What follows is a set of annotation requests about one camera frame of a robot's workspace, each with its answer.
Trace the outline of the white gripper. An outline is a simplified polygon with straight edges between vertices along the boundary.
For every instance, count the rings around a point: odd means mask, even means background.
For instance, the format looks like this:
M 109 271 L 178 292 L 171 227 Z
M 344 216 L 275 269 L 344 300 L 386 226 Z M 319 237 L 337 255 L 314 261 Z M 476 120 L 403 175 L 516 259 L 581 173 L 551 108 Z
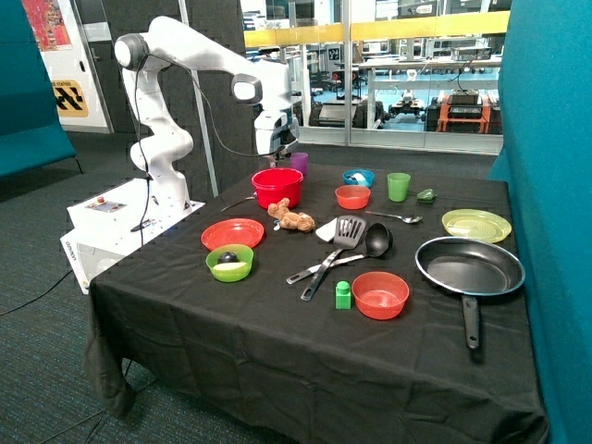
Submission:
M 298 118 L 290 110 L 262 111 L 254 121 L 255 146 L 259 155 L 269 157 L 269 165 L 278 165 L 275 153 L 285 158 L 300 138 Z

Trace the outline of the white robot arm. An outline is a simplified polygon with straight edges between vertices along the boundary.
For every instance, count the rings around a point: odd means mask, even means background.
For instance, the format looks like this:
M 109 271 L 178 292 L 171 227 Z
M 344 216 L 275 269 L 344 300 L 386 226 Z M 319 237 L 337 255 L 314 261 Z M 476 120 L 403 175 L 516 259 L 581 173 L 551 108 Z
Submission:
M 177 65 L 230 74 L 236 101 L 262 107 L 254 121 L 255 145 L 258 154 L 270 161 L 289 152 L 299 139 L 290 70 L 285 63 L 269 58 L 250 61 L 168 17 L 155 18 L 144 33 L 119 37 L 115 56 L 134 116 L 152 132 L 132 146 L 132 158 L 148 173 L 158 206 L 167 213 L 181 212 L 190 205 L 186 179 L 173 164 L 192 150 L 193 139 L 168 112 L 158 82 L 162 69 Z

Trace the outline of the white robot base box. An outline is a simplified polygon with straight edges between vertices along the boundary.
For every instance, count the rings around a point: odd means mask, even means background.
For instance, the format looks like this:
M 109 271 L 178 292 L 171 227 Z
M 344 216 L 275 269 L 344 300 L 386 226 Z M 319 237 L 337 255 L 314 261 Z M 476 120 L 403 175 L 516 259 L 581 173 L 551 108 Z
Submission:
M 148 179 L 132 179 L 70 206 L 73 229 L 60 241 L 81 292 L 87 294 L 93 278 L 203 206 L 187 199 L 169 205 Z

